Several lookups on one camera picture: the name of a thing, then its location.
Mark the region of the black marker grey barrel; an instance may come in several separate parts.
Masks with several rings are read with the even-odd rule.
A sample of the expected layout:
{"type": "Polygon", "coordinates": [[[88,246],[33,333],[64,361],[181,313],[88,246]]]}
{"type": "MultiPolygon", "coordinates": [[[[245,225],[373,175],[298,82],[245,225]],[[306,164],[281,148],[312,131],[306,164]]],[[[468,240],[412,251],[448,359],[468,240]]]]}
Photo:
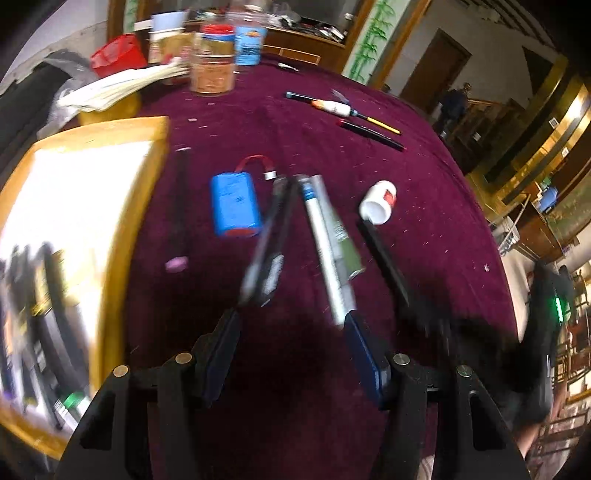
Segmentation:
{"type": "Polygon", "coordinates": [[[397,338],[409,346],[429,345],[445,356],[451,355],[454,338],[449,319],[438,313],[432,302],[410,286],[394,263],[377,227],[369,220],[359,219],[358,228],[393,299],[397,338]]]}

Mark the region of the black marker green caps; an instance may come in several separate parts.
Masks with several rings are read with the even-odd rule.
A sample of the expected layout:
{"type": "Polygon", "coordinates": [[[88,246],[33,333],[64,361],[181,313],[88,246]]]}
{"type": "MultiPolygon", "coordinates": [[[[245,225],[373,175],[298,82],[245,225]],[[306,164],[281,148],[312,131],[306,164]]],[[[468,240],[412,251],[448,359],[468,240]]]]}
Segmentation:
{"type": "Polygon", "coordinates": [[[59,400],[78,423],[90,403],[87,348],[78,307],[66,299],[60,253],[43,243],[37,260],[35,285],[48,347],[46,360],[57,381],[59,400]]]}

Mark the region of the white pen blue band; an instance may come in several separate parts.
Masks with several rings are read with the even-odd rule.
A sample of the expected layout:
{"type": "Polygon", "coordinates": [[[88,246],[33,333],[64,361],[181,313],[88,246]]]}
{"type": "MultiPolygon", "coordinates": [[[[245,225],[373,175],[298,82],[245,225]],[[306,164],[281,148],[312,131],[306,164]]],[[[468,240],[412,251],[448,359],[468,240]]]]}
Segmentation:
{"type": "Polygon", "coordinates": [[[308,222],[311,225],[311,232],[315,239],[315,248],[320,260],[322,276],[325,281],[329,306],[331,307],[332,320],[336,327],[345,326],[346,304],[342,296],[342,286],[339,282],[339,274],[335,259],[332,255],[331,241],[329,241],[329,232],[325,226],[324,217],[322,217],[321,203],[318,195],[311,184],[311,178],[305,175],[297,175],[297,183],[301,188],[301,196],[304,200],[304,207],[308,213],[308,222]]]}

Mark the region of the clear black gel pen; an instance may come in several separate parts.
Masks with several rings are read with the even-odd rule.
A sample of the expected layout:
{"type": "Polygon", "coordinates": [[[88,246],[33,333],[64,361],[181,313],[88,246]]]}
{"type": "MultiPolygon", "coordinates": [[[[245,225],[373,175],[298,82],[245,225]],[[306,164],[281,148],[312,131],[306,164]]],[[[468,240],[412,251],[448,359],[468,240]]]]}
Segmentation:
{"type": "Polygon", "coordinates": [[[37,406],[25,360],[26,321],[17,292],[18,250],[1,262],[1,385],[4,397],[23,413],[37,406]]]}

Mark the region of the black marker pink cap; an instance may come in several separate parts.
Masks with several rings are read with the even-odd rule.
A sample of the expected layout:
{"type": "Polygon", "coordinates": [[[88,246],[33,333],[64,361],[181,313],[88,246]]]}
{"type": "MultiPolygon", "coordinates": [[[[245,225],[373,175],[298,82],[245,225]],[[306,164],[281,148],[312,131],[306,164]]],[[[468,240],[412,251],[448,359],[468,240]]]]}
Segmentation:
{"type": "Polygon", "coordinates": [[[190,147],[181,147],[175,151],[176,177],[172,208],[171,253],[172,257],[164,264],[167,273],[180,273],[188,267],[189,235],[186,230],[187,217],[187,172],[190,164],[190,147]]]}

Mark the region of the black pen red tip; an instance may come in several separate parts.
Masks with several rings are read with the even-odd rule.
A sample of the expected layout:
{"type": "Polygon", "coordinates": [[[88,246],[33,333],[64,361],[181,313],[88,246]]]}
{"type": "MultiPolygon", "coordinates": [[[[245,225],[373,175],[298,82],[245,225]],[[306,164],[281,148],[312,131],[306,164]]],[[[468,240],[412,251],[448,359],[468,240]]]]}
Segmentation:
{"type": "Polygon", "coordinates": [[[394,139],[392,139],[386,135],[383,135],[375,130],[372,130],[370,128],[363,127],[363,126],[360,126],[358,124],[355,124],[353,122],[349,122],[346,120],[339,120],[338,125],[342,129],[345,129],[346,131],[350,131],[352,133],[355,133],[356,135],[360,135],[363,138],[368,138],[368,139],[377,141],[380,144],[389,146],[399,152],[404,152],[406,150],[405,146],[402,143],[400,143],[399,141],[394,140],[394,139]]]}

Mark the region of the white orange brush pen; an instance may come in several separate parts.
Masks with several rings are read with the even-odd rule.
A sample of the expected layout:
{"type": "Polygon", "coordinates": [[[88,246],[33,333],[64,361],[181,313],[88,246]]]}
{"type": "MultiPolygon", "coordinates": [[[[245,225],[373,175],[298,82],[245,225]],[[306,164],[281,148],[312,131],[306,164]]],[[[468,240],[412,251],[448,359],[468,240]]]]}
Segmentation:
{"type": "Polygon", "coordinates": [[[378,119],[375,119],[373,117],[362,114],[358,110],[354,109],[351,105],[346,104],[346,103],[336,102],[336,101],[332,101],[332,100],[317,99],[317,98],[313,98],[310,96],[297,94],[297,93],[294,93],[291,91],[287,91],[286,93],[284,93],[284,97],[286,97],[287,99],[290,99],[290,100],[297,101],[297,102],[310,104],[315,109],[325,111],[329,114],[338,116],[339,118],[349,118],[349,117],[360,118],[362,120],[369,122],[370,124],[374,124],[374,125],[379,126],[391,133],[394,133],[394,135],[401,135],[402,134],[402,132],[399,129],[394,128],[393,126],[390,126],[378,119]]]}

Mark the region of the person in dark jacket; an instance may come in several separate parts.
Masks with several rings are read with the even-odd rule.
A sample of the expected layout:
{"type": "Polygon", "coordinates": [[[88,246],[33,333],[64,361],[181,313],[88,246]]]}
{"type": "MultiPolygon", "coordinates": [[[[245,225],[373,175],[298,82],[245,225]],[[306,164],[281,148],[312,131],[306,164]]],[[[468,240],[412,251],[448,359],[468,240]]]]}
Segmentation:
{"type": "Polygon", "coordinates": [[[461,88],[449,90],[441,101],[440,115],[434,124],[434,130],[444,138],[450,128],[459,122],[468,109],[468,95],[472,84],[465,82],[461,88]]]}

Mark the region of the clear jar orange label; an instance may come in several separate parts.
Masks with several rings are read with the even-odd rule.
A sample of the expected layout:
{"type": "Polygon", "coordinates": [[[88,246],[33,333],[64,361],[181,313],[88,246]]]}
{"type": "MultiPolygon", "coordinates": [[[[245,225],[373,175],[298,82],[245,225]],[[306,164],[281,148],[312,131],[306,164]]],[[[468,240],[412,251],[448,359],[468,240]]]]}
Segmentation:
{"type": "Polygon", "coordinates": [[[190,90],[199,95],[221,95],[235,87],[235,27],[206,24],[193,35],[190,90]]]}

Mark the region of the white paper stack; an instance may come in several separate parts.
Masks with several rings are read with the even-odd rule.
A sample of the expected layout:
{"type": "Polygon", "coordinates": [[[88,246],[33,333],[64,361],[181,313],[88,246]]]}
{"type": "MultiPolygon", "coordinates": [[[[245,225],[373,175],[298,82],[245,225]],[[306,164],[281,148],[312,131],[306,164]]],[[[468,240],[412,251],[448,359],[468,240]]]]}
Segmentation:
{"type": "Polygon", "coordinates": [[[65,94],[56,101],[56,105],[83,112],[102,112],[152,83],[185,76],[188,71],[188,64],[179,58],[167,64],[127,69],[65,94]]]}

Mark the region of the red plastic bag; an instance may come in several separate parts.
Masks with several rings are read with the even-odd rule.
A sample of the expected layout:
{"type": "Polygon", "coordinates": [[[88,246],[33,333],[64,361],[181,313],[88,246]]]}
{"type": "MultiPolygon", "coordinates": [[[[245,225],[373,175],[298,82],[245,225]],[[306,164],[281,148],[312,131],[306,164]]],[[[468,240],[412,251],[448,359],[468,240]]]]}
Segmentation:
{"type": "Polygon", "coordinates": [[[147,66],[134,34],[120,35],[111,40],[91,56],[90,63],[99,78],[147,66]]]}

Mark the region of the wooden cabinet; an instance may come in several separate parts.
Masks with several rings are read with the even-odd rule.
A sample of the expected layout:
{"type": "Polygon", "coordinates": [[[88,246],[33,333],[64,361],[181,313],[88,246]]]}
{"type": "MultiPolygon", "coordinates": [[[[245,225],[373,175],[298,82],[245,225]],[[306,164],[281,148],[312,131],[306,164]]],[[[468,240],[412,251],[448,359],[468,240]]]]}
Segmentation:
{"type": "Polygon", "coordinates": [[[341,73],[346,62],[346,47],[321,37],[269,27],[266,29],[263,52],[308,62],[334,73],[341,73]]]}

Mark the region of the brown wooden door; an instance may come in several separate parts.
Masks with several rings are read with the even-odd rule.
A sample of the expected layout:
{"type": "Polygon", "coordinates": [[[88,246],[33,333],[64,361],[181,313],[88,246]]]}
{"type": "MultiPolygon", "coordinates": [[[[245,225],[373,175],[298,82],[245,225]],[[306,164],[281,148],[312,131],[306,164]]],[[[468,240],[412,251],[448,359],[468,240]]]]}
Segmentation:
{"type": "Polygon", "coordinates": [[[460,42],[438,29],[400,98],[424,114],[431,114],[471,57],[460,42]]]}

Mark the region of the blue label bottle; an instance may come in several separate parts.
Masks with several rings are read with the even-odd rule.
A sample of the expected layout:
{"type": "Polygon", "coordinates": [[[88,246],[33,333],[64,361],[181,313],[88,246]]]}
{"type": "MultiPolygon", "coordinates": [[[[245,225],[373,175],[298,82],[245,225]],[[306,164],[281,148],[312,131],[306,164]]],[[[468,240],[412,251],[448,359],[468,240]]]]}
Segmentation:
{"type": "Polygon", "coordinates": [[[235,63],[250,67],[259,64],[263,44],[266,39],[266,26],[262,19],[246,12],[236,13],[232,18],[235,26],[235,63]]]}

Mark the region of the bamboo painting scroll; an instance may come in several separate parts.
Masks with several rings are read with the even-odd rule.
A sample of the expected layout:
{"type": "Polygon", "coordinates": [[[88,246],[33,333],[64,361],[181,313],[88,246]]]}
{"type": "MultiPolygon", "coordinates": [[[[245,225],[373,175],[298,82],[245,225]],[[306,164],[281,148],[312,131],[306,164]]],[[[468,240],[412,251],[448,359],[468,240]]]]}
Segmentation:
{"type": "Polygon", "coordinates": [[[363,24],[342,75],[367,85],[410,0],[378,0],[363,24]]]}

